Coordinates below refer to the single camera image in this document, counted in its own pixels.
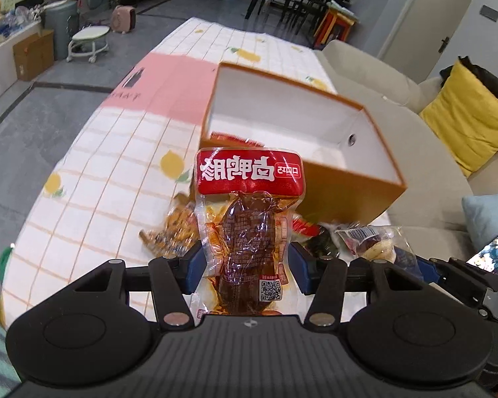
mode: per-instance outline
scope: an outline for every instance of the smartphone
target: smartphone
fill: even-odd
[[[483,247],[483,250],[473,256],[467,263],[488,272],[498,272],[498,236]]]

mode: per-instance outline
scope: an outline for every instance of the sofa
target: sofa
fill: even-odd
[[[384,62],[334,40],[316,51],[338,94],[363,104],[391,148],[408,189],[388,210],[421,257],[468,260],[474,253],[463,196],[498,193],[498,152],[465,178],[448,149],[418,114],[441,89],[441,78],[416,84]]]

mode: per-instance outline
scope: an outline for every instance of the brown cardboard box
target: brown cardboard box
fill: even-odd
[[[306,178],[297,211],[314,223],[368,224],[406,190],[364,106],[291,79],[220,63],[200,148],[239,147],[214,132],[297,152]]]
[[[33,34],[13,46],[17,77],[31,81],[53,65],[53,30]]]

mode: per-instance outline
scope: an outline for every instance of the black pillow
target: black pillow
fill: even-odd
[[[463,64],[470,72],[478,78],[478,80],[485,85],[494,97],[498,99],[498,78],[493,75],[490,71],[484,69],[483,67],[477,66],[470,62],[469,57],[461,58],[459,57],[459,62]],[[450,77],[450,72],[452,72],[452,67],[447,67],[439,72],[443,82],[441,83],[441,88],[445,85],[445,82]]]

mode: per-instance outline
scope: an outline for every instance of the gray bin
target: gray bin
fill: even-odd
[[[64,60],[68,56],[70,38],[79,30],[76,0],[64,0],[46,6],[43,12],[44,28],[53,30],[53,56]]]

